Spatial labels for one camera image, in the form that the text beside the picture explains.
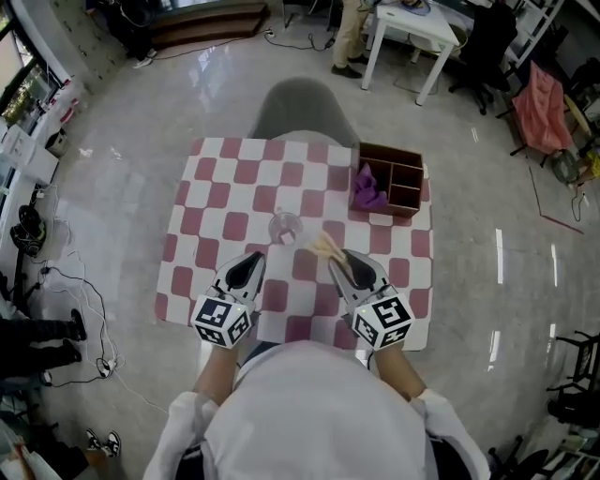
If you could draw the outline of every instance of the purple cloth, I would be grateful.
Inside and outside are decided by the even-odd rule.
[[[378,191],[377,180],[371,173],[368,163],[356,175],[354,181],[354,201],[361,208],[377,208],[387,205],[387,195],[384,191]]]

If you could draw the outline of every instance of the white table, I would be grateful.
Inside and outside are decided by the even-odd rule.
[[[363,79],[363,90],[368,90],[368,84],[371,81],[371,75],[373,75],[373,69],[377,62],[377,55],[382,46],[385,29],[387,27],[396,28],[409,34],[426,38],[432,43],[435,42],[440,45],[440,56],[429,72],[421,93],[416,99],[417,105],[423,105],[431,87],[442,71],[443,64],[448,59],[452,49],[458,45],[457,37],[454,35],[452,28],[450,28],[450,25],[436,4],[431,4],[431,11],[425,17],[415,15],[396,5],[379,5],[374,17],[368,36],[367,48],[371,50],[371,55],[368,59],[367,71]]]

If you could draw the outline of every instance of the table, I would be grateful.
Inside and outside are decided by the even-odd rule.
[[[198,141],[176,195],[157,284],[161,320],[189,325],[195,300],[216,270],[248,251],[266,255],[261,317],[252,335],[277,343],[312,339],[368,349],[340,319],[324,259],[303,248],[327,231],[341,248],[369,253],[404,292],[416,317],[406,350],[427,345],[433,232],[427,168],[421,210],[412,218],[348,209],[353,150],[322,143],[256,139]],[[294,245],[276,245],[268,225],[277,212],[300,217]]]
[[[368,90],[368,84],[371,81],[373,69],[377,62],[377,55],[379,55],[379,49],[382,46],[383,36],[387,27],[396,28],[440,44],[440,56],[429,72],[421,93],[416,99],[417,105],[423,105],[431,87],[442,71],[443,64],[445,64],[452,49],[458,45],[457,37],[436,4],[431,4],[431,11],[425,17],[415,15],[395,5],[377,6],[377,12],[368,36],[367,48],[371,50],[371,55],[368,59],[365,77],[363,78],[363,90]]]

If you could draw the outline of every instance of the shirt sleeve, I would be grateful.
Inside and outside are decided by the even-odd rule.
[[[457,451],[471,479],[489,479],[489,466],[484,454],[446,398],[428,389],[411,404],[424,416],[427,433],[446,440]]]
[[[169,418],[143,480],[173,480],[186,450],[200,443],[217,412],[209,397],[184,392],[169,407]]]

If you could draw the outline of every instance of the person in beige pants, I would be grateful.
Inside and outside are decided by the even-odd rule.
[[[370,6],[361,0],[343,0],[344,11],[341,16],[341,25],[337,31],[334,44],[334,65],[331,72],[349,79],[359,79],[363,75],[348,65],[358,63],[366,65],[365,43],[360,34],[365,25]]]

